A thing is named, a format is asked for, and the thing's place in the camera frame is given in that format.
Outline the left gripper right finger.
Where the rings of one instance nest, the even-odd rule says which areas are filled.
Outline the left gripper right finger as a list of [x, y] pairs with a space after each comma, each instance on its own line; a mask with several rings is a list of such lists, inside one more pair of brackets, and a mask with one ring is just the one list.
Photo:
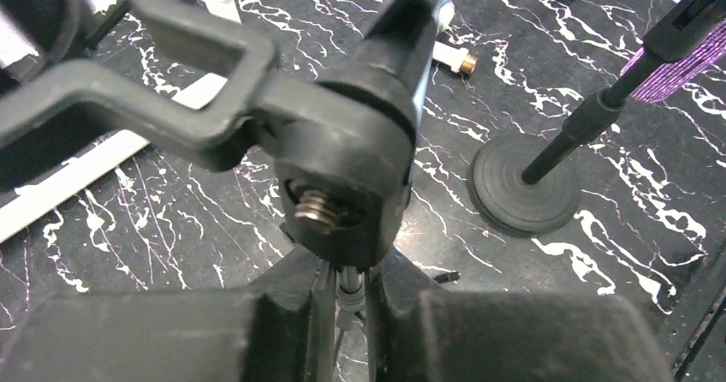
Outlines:
[[366, 274], [373, 381], [670, 381], [617, 296], [446, 290], [389, 253]]

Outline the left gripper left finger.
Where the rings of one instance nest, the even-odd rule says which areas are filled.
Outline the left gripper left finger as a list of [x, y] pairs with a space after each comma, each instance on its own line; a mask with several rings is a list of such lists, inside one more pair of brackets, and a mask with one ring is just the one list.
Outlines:
[[234, 289], [56, 295], [3, 353], [4, 381], [329, 381], [336, 272], [296, 248]]

